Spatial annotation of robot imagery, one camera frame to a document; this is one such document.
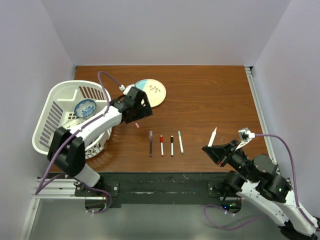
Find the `white black-tip marker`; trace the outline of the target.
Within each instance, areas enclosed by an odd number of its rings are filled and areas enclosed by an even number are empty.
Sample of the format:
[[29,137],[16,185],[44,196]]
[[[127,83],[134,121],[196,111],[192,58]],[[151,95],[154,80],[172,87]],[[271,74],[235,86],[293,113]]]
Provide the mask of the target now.
[[183,147],[183,140],[182,140],[181,131],[178,131],[177,134],[178,134],[178,142],[179,142],[180,152],[181,152],[181,154],[183,154],[184,153],[184,147]]

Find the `red marker pen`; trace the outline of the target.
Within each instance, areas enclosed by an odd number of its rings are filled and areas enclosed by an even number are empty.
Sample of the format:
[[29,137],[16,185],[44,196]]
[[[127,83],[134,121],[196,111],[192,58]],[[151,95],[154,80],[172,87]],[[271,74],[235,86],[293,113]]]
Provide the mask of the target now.
[[164,139],[163,135],[160,135],[160,154],[163,157],[164,156]]

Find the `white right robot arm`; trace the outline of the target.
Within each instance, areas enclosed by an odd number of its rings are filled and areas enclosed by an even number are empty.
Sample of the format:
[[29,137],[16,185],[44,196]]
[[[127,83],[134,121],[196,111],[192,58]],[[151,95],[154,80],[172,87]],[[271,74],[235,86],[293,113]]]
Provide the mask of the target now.
[[292,185],[277,172],[277,165],[266,155],[249,159],[242,147],[245,141],[206,145],[202,150],[218,166],[233,169],[222,182],[223,192],[237,195],[260,209],[289,240],[316,240],[319,218],[312,216],[295,197]]

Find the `purple pen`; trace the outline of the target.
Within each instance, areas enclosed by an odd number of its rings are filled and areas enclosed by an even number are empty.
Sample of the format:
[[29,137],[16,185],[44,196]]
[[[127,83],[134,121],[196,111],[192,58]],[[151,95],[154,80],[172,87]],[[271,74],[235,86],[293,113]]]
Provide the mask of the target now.
[[149,156],[153,155],[153,131],[149,131]]

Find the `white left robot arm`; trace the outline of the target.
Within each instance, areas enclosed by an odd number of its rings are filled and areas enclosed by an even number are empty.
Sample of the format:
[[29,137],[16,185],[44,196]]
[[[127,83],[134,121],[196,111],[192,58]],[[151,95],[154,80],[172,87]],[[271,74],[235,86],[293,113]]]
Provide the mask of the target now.
[[121,123],[131,123],[153,114],[147,94],[135,86],[80,125],[59,127],[51,141],[47,159],[72,178],[86,185],[86,191],[99,196],[104,190],[101,176],[86,163],[86,147],[101,134]]

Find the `pink marker pen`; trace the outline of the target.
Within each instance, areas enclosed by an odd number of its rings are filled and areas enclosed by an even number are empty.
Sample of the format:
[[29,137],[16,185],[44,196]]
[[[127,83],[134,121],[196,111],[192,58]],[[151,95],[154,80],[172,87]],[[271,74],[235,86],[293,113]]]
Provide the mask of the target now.
[[211,136],[210,136],[210,139],[209,139],[209,142],[207,144],[208,147],[211,147],[214,143],[214,140],[215,140],[215,137],[216,137],[216,134],[217,134],[217,127],[213,130],[213,132],[211,133]]

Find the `grey silver pen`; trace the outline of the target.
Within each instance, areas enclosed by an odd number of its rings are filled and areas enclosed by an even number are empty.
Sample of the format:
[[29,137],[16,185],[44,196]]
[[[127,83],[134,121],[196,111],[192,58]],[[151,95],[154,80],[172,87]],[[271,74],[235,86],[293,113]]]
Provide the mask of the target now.
[[170,136],[170,156],[174,156],[174,136]]

